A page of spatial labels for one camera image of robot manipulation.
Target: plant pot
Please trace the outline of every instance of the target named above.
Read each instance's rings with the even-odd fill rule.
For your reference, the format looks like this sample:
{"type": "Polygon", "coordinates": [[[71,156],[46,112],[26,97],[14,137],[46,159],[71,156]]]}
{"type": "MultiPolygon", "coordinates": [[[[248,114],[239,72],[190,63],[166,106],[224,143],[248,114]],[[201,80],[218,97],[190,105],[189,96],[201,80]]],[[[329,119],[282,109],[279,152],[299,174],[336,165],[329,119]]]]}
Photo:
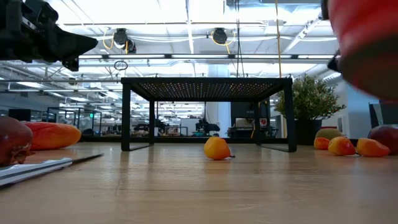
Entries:
{"type": "Polygon", "coordinates": [[[312,146],[315,135],[322,127],[322,120],[295,121],[296,140],[298,145],[312,146]]]}

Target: potted plant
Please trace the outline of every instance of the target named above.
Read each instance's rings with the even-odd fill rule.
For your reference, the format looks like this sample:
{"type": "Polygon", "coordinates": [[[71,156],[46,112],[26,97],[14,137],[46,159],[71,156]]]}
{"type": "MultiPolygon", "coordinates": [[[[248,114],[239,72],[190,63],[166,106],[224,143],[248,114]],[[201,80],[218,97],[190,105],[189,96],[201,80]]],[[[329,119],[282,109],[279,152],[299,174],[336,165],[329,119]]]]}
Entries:
{"type": "MultiPolygon", "coordinates": [[[[339,96],[334,94],[334,86],[327,86],[325,81],[308,75],[294,80],[292,92],[297,144],[312,145],[322,120],[346,106],[337,103],[339,96]]],[[[275,111],[285,116],[284,93],[277,95],[279,101],[275,104],[275,111]]]]}

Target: green leaves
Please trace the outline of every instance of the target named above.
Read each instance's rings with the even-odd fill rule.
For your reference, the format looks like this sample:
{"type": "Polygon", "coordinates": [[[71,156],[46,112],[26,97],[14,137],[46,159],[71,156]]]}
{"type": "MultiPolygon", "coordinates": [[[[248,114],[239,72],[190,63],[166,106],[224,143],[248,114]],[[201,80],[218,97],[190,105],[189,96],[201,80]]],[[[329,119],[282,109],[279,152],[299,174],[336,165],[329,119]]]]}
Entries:
{"type": "MultiPolygon", "coordinates": [[[[346,108],[338,105],[335,88],[327,86],[323,80],[305,75],[293,82],[293,109],[298,120],[328,119],[337,111],[346,108]]],[[[279,92],[279,101],[275,104],[275,111],[285,116],[284,92],[279,92]]]]}

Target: perforated tabletop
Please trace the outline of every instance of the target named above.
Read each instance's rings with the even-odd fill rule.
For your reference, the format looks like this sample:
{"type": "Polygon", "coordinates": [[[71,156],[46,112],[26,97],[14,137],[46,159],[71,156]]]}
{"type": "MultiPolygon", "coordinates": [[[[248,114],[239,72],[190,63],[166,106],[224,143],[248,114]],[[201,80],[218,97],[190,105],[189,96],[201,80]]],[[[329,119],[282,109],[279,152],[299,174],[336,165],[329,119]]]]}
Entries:
{"type": "Polygon", "coordinates": [[[148,101],[262,101],[291,85],[289,78],[122,78],[148,101]]]}

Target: black metal table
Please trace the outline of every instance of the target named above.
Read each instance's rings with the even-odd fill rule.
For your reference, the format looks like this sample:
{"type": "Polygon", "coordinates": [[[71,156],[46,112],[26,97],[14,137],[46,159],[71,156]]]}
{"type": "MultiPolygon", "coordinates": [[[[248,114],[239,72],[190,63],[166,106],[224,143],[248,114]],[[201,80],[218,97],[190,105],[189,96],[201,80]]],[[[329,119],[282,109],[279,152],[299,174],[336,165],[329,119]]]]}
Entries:
{"type": "Polygon", "coordinates": [[[153,146],[155,143],[156,101],[252,102],[254,105],[255,143],[261,146],[259,102],[284,90],[288,149],[297,150],[293,112],[292,79],[290,78],[122,78],[123,151],[153,146]],[[149,101],[149,145],[130,148],[131,91],[149,101]]]}

